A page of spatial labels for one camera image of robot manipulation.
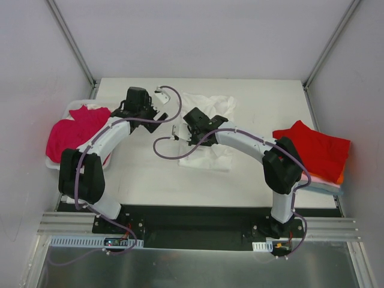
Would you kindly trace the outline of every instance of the white table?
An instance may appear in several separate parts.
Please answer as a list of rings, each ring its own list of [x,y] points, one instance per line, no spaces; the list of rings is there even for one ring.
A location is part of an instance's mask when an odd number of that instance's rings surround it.
[[[97,100],[120,102],[130,86],[145,88],[150,94],[160,85],[170,85],[180,93],[231,95],[237,98],[235,123],[248,131],[272,136],[272,131],[290,128],[302,120],[313,128],[300,81],[229,79],[128,79],[103,78]],[[164,111],[177,110],[176,96]],[[149,134],[139,127],[114,150],[104,171],[106,192],[123,204],[270,207],[271,189],[265,184],[262,165],[235,151],[230,172],[179,167],[177,161],[157,157],[153,141],[169,136],[172,124],[162,124]],[[165,140],[158,145],[166,155],[178,154],[178,142]],[[301,191],[299,208],[335,208],[329,195]]]

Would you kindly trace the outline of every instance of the white cloth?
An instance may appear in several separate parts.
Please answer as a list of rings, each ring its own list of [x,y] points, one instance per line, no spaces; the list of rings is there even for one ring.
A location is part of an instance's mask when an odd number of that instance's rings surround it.
[[[185,123],[183,117],[193,108],[199,108],[209,118],[221,115],[229,121],[233,121],[236,99],[228,96],[193,95],[182,94],[181,121]],[[188,146],[186,141],[179,141],[179,155],[187,153],[192,146]],[[232,148],[223,145],[213,145],[211,147],[200,146],[188,157],[179,160],[179,165],[199,169],[211,169],[228,172],[232,167]]]

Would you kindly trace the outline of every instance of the gray wall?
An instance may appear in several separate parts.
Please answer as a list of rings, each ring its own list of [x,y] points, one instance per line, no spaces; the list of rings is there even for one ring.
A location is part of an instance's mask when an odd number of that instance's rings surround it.
[[[52,125],[89,84],[46,3],[0,2],[0,287],[18,287],[41,214],[57,197],[45,167]]]
[[[343,207],[384,287],[384,1],[363,1],[310,87],[322,132],[352,140]]]
[[[351,0],[56,0],[96,79],[305,80]]]

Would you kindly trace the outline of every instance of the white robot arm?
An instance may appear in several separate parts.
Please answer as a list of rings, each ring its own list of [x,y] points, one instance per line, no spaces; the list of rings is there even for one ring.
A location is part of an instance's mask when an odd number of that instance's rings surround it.
[[[120,107],[111,113],[111,117],[94,137],[77,149],[66,149],[62,153],[59,191],[70,198],[74,198],[76,167],[81,154],[88,149],[78,184],[79,199],[109,219],[120,218],[119,220],[124,222],[123,206],[113,197],[104,193],[105,182],[102,164],[120,141],[128,137],[139,125],[143,125],[150,133],[160,125],[160,123],[125,121],[124,118],[165,120],[168,117],[166,113],[160,117],[157,116],[158,111],[169,100],[170,97],[162,90],[155,91],[151,97],[142,88],[130,87],[127,91],[127,99],[122,101]]]
[[[284,230],[284,226],[293,220],[293,191],[298,185],[302,169],[279,150],[266,145],[266,142],[274,143],[283,148],[301,163],[301,159],[290,139],[283,138],[277,141],[274,138],[264,138],[248,133],[224,117],[217,115],[209,119],[198,108],[194,108],[186,114],[184,120],[187,124],[173,126],[172,134],[176,140],[183,139],[191,145],[196,145],[205,135],[214,131],[215,133],[212,133],[201,145],[222,144],[233,147],[263,165],[265,181],[273,192],[271,223],[268,225],[270,227],[267,227],[263,232],[268,236],[278,238],[281,231]],[[261,139],[262,142],[256,141],[244,133],[237,133],[236,130]]]

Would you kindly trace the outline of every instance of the red cloth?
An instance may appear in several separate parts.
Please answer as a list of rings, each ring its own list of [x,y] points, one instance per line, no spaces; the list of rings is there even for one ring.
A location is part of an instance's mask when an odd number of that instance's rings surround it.
[[[60,163],[62,152],[76,149],[87,142],[107,122],[110,111],[108,108],[88,110],[82,106],[78,110],[70,110],[74,120],[62,119],[57,122],[50,132],[46,155],[55,163]]]
[[[276,139],[286,136],[292,140],[309,172],[337,182],[348,158],[349,140],[314,131],[301,121],[297,121],[291,129],[277,130],[272,135]]]

